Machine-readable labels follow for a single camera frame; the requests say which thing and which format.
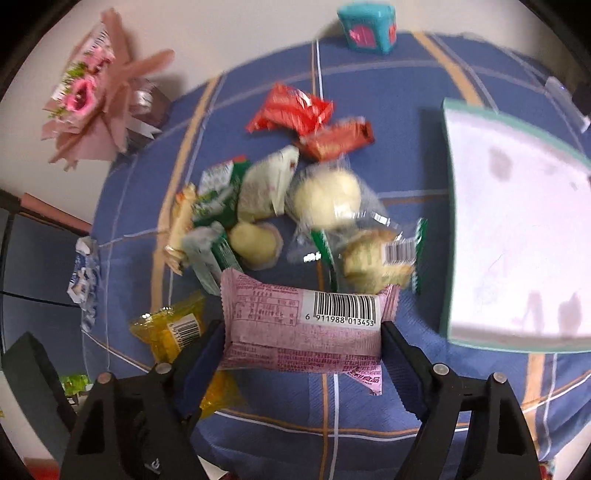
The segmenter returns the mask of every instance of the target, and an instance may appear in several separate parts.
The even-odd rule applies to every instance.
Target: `chocolate bar wrapper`
[[[300,137],[295,145],[302,153],[318,161],[334,160],[358,148],[374,143],[371,124],[363,117],[346,118]]]

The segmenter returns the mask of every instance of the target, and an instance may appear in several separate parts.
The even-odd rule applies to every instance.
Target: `red candy wrapper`
[[[300,137],[295,146],[318,161],[341,155],[374,143],[371,124],[363,117],[346,118],[310,135]]]
[[[246,130],[252,133],[281,126],[295,130],[300,136],[308,135],[328,122],[334,110],[333,102],[276,83]]]

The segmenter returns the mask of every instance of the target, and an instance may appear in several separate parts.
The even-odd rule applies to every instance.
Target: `crumpled paper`
[[[107,35],[110,48],[94,44],[91,51],[82,51],[96,29],[89,32],[67,62],[72,68],[72,62],[80,59],[74,65],[76,77],[68,80],[59,100],[54,95],[44,107],[52,112],[52,119],[43,125],[41,139],[55,138],[57,149],[49,163],[64,158],[66,171],[75,168],[79,160],[113,161],[118,152],[126,151],[126,125],[134,101],[130,82],[164,70],[174,59],[174,51],[167,49],[131,60],[121,16],[114,9],[101,14],[99,26],[99,35]],[[75,71],[77,66],[82,66],[84,73]]]

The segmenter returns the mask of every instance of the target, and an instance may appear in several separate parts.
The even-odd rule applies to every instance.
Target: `yellow plastic packaging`
[[[187,300],[163,307],[158,312],[144,313],[131,322],[129,330],[150,346],[157,362],[172,363],[184,347],[205,331],[204,303],[203,295],[194,293]],[[201,418],[240,403],[242,397],[234,377],[226,371],[215,372],[200,405]]]

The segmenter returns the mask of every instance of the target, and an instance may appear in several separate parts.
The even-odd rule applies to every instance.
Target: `black object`
[[[0,425],[0,476],[10,480],[34,480]]]
[[[591,30],[587,3],[580,0],[521,0],[548,25],[591,80]]]
[[[24,0],[2,4],[3,16],[10,20],[0,30],[0,100],[37,42],[79,1]]]
[[[29,424],[61,463],[77,417],[43,345],[25,333],[4,354],[2,370]]]
[[[60,478],[78,480],[83,472],[85,480],[208,480],[189,436],[223,339],[217,320],[172,365],[122,380],[100,374],[72,432]],[[188,409],[192,414],[179,413]]]
[[[223,329],[213,322],[172,365],[147,375],[101,374],[72,432],[61,480],[77,480],[81,472],[86,480],[206,480],[189,437],[221,359]],[[395,480],[439,479],[461,411],[472,417],[457,480],[540,480],[533,441],[504,375],[477,380],[432,365],[392,322],[382,324],[382,353],[405,408],[423,423]]]
[[[540,480],[534,442],[504,374],[479,380],[432,365],[392,322],[382,324],[382,356],[404,407],[422,422],[395,480],[439,479],[461,411],[472,416],[456,480]]]
[[[574,91],[573,103],[576,108],[584,115],[591,114],[591,85],[588,83],[581,83]]]

